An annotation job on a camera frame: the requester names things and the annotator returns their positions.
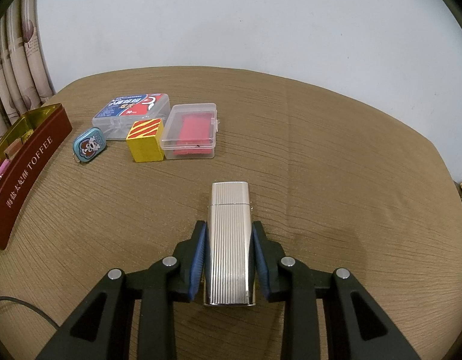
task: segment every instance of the box label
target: box label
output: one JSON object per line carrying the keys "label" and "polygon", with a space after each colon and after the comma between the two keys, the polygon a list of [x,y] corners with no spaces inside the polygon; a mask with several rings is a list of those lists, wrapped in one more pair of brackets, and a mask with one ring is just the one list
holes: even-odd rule
{"label": "box label", "polygon": [[154,93],[116,97],[95,117],[146,115],[162,96],[162,93]]}

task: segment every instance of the blue keychain case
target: blue keychain case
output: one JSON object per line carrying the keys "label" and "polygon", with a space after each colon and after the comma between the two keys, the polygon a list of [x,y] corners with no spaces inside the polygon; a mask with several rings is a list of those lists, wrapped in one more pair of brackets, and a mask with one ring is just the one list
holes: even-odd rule
{"label": "blue keychain case", "polygon": [[78,162],[89,162],[106,147],[106,138],[97,127],[90,128],[74,140],[72,149]]}

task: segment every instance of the black cable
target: black cable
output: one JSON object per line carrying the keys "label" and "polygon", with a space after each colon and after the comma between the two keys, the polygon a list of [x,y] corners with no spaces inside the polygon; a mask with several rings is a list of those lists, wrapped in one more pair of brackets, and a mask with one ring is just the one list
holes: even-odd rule
{"label": "black cable", "polygon": [[26,306],[28,309],[31,309],[32,311],[37,312],[42,318],[48,321],[55,328],[55,330],[59,329],[59,325],[49,315],[47,315],[44,311],[42,311],[38,307],[24,300],[13,298],[10,296],[0,296],[0,302],[2,302],[3,300],[8,300],[9,302],[14,302],[14,303],[18,303],[20,305]]}

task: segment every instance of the plastic box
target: plastic box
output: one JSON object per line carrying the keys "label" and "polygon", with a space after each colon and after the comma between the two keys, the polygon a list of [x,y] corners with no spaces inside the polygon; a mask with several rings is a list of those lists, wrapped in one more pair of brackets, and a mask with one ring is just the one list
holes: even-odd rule
{"label": "plastic box", "polygon": [[213,158],[217,123],[214,103],[172,107],[160,139],[166,159]]}
{"label": "plastic box", "polygon": [[100,128],[107,140],[126,140],[134,122],[161,118],[165,124],[170,111],[165,93],[116,97],[92,118],[92,125]]}

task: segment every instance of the table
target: table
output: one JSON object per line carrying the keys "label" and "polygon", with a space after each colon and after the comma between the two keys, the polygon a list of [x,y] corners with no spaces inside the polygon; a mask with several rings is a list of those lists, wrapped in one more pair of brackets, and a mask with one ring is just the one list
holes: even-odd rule
{"label": "table", "polygon": [[[146,92],[216,103],[215,158],[140,164],[125,142],[110,142],[89,164],[73,161],[92,116],[113,97]],[[206,219],[211,183],[243,180],[269,237],[314,269],[349,268],[423,360],[441,359],[462,330],[462,205],[434,146],[401,122],[323,88],[211,67],[99,74],[52,101],[73,132],[0,251],[0,295],[62,323],[110,268],[144,269],[187,239]],[[283,305],[260,295],[251,308],[176,304],[175,320],[180,360],[279,358]],[[33,359],[52,333],[31,311],[0,305],[0,337],[16,360]]]}

